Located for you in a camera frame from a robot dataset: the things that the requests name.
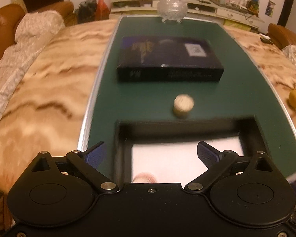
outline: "marble table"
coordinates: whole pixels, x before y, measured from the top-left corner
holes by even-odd
[[[64,156],[76,150],[84,112],[117,20],[61,30],[31,65],[0,122],[0,190],[8,192],[39,151]],[[254,33],[226,30],[264,72],[296,127],[286,102],[296,87],[295,66]]]

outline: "silver bolt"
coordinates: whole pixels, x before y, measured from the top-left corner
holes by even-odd
[[[192,191],[200,191],[203,189],[203,185],[200,183],[189,183],[187,187]]]
[[[277,237],[287,237],[287,233],[281,232],[277,235]]]
[[[26,237],[26,234],[19,232],[16,234],[16,237]]]
[[[116,184],[112,182],[105,182],[105,183],[102,183],[100,186],[102,189],[109,191],[109,190],[113,190],[116,187]]]

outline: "plastic bag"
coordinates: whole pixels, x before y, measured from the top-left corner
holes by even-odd
[[[108,20],[110,15],[110,10],[105,4],[104,0],[99,0],[97,3],[97,8],[95,12],[95,20]]]

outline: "yellow fruit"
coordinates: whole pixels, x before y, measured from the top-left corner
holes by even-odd
[[[296,90],[292,90],[288,98],[289,104],[296,109]]]

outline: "green board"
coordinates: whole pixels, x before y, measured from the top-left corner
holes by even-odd
[[[163,35],[207,39],[225,71],[219,82],[118,83],[116,66],[124,36]],[[296,172],[296,139],[271,88],[242,48],[218,24],[185,19],[162,23],[159,17],[126,17],[118,27],[95,103],[88,147],[107,144],[98,170],[112,178],[116,121],[174,121],[173,101],[193,97],[188,119],[255,115],[272,159],[285,177]]]

